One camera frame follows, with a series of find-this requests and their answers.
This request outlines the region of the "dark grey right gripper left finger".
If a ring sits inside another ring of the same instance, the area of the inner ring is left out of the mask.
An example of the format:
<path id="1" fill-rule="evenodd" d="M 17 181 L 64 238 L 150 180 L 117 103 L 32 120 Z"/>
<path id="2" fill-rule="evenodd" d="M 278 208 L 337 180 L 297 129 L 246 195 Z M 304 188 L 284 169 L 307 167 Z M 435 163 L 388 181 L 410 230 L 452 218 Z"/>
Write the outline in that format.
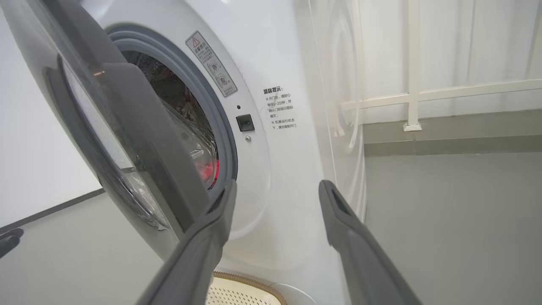
<path id="1" fill-rule="evenodd" d="M 213 271 L 229 239 L 238 186 L 229 180 L 188 230 L 138 299 L 138 305 L 204 305 Z"/>

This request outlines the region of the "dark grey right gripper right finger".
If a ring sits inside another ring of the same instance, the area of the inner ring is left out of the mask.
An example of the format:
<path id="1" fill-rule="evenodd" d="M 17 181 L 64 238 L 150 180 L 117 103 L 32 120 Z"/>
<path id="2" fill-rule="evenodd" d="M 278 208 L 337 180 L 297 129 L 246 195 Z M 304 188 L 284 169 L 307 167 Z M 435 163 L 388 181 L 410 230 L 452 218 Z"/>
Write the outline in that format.
<path id="1" fill-rule="evenodd" d="M 319 183 L 329 245 L 340 255 L 354 305 L 419 305 L 420 300 L 332 181 Z"/>

